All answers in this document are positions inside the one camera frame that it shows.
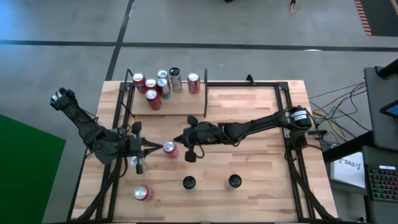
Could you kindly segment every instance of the green surface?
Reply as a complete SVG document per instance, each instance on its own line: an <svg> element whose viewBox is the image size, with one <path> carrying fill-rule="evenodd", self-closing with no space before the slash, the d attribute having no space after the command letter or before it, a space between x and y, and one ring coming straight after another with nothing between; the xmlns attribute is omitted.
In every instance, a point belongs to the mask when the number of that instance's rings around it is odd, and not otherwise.
<svg viewBox="0 0 398 224"><path fill-rule="evenodd" d="M0 115L1 223L42 223L64 146L63 139Z"/></svg>

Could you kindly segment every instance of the gray floor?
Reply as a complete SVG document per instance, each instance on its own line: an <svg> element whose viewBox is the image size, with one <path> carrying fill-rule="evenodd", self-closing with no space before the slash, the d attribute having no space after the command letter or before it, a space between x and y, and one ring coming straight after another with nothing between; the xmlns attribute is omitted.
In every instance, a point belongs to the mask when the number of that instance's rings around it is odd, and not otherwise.
<svg viewBox="0 0 398 224"><path fill-rule="evenodd" d="M354 1L306 0L294 16L289 15L289 2L136 0L124 41L398 47L398 38L365 35ZM115 42L127 3L0 0L0 40ZM85 148L74 125L49 106L49 98L61 86L71 88L80 105L95 112L113 50L0 45L0 113L67 140L45 223L66 219ZM148 76L160 68L180 67L184 75L207 68L210 80L242 80L249 73L257 80L305 80L308 95L314 96L362 82L364 67L386 65L397 57L381 52L122 47L113 80L121 80L127 68ZM313 102L321 106L346 91ZM371 128L366 94L354 102L359 113L353 117ZM354 110L349 103L341 109ZM338 121L355 135L364 132L347 118ZM322 128L331 130L326 124ZM335 189L333 195L339 217L364 215L362 196Z"/></svg>

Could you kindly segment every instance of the coca-cola can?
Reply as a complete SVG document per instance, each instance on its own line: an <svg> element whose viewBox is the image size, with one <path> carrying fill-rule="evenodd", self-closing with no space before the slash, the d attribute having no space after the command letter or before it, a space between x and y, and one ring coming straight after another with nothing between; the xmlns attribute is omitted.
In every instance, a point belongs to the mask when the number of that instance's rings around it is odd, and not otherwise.
<svg viewBox="0 0 398 224"><path fill-rule="evenodd" d="M178 157L178 149L173 141L166 141L163 144L163 151L166 152L169 158L177 158Z"/></svg>
<svg viewBox="0 0 398 224"><path fill-rule="evenodd" d="M160 100L160 95L156 90L148 90L145 94L147 101L149 102L152 110L159 110L162 107L162 101Z"/></svg>
<svg viewBox="0 0 398 224"><path fill-rule="evenodd" d="M142 201L150 200L154 197L154 191L146 185L141 185L134 190L134 197Z"/></svg>
<svg viewBox="0 0 398 224"><path fill-rule="evenodd" d="M188 89L191 94L197 94L200 91L200 77L195 73L188 75Z"/></svg>
<svg viewBox="0 0 398 224"><path fill-rule="evenodd" d="M153 78L148 78L145 81L145 86L146 86L146 90L156 90L156 91L158 91L158 87L156 85L156 80L154 80Z"/></svg>
<svg viewBox="0 0 398 224"><path fill-rule="evenodd" d="M132 76L132 80L134 81L134 85L136 86L137 90L142 93L145 94L146 93L146 87L145 87L145 76L141 73L135 73Z"/></svg>

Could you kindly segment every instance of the wooden table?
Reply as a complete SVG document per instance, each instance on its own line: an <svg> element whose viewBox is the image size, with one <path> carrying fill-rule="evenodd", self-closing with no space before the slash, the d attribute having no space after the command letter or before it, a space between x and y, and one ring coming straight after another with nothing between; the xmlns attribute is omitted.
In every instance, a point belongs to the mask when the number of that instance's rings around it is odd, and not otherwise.
<svg viewBox="0 0 398 224"><path fill-rule="evenodd" d="M288 83L293 105L301 105L310 111L304 82ZM107 128L112 126L119 84L105 82L99 100L98 122ZM206 120L212 123L245 122L276 111L272 88L209 87ZM188 127L186 116L136 116L130 119L130 124L133 121L142 121L141 135L153 142L172 139ZM308 141L318 146L316 140ZM120 179L114 222L297 221L280 128L250 135L238 147L204 146L204 159L198 159L194 164L185 162L186 149L180 144L177 147L180 150L177 159L168 159L162 151L157 151L146 159L149 170L145 176L137 175L135 167L131 167ZM308 147L303 150L303 157L311 190L328 212L337 217L322 152ZM100 190L103 170L104 165L97 158L87 158L72 217L82 214ZM243 184L230 192L224 189L224 183L231 174L239 174ZM187 175L197 180L194 192L187 192L182 187L182 180ZM141 184L154 189L154 199L148 202L134 199L134 189ZM308 217L301 190L300 198L304 215ZM108 202L105 202L104 211L108 211Z"/></svg>

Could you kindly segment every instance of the black cylinder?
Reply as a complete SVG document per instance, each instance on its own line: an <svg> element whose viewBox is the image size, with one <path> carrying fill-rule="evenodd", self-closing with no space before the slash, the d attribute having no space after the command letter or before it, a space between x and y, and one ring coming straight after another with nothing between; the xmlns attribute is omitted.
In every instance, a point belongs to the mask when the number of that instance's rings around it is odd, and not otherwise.
<svg viewBox="0 0 398 224"><path fill-rule="evenodd" d="M197 182L196 182L195 178L193 178L191 176L184 178L184 180L182 181L182 185L187 190L192 190L193 188L195 188L196 184L197 184Z"/></svg>
<svg viewBox="0 0 398 224"><path fill-rule="evenodd" d="M292 118L292 123L300 128L311 128L312 126L307 110L304 108L292 108L290 117Z"/></svg>
<svg viewBox="0 0 398 224"><path fill-rule="evenodd" d="M388 79L391 75L398 73L398 59L385 66L384 68L376 67L377 74L383 78Z"/></svg>
<svg viewBox="0 0 398 224"><path fill-rule="evenodd" d="M233 174L228 179L228 183L233 188L238 188L242 185L242 178L238 174Z"/></svg>
<svg viewBox="0 0 398 224"><path fill-rule="evenodd" d="M177 76L177 75L180 74L180 69L179 68L175 68L175 67L171 68L170 71L169 71L169 74L171 76Z"/></svg>

